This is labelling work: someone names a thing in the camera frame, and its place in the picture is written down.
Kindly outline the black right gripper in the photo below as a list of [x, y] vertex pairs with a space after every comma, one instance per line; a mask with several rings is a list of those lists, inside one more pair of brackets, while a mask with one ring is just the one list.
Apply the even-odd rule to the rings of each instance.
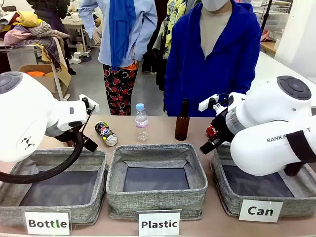
[[208, 154], [224, 142], [232, 142], [235, 135], [230, 132], [226, 125], [227, 113], [228, 109], [225, 109], [212, 120], [211, 127], [213, 133], [208, 141], [200, 147], [203, 154]]

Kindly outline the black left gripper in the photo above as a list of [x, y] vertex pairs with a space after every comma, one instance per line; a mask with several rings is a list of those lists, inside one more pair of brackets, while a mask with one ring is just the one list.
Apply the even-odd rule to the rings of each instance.
[[84, 145], [83, 147], [91, 152], [95, 152], [98, 148], [98, 145], [90, 138], [88, 138], [87, 136], [85, 136], [82, 132], [74, 132], [74, 131], [70, 131], [65, 135], [65, 140], [66, 143], [68, 144], [69, 147], [75, 147], [76, 145], [76, 134], [79, 133], [82, 135], [83, 137], [83, 141], [84, 141]]

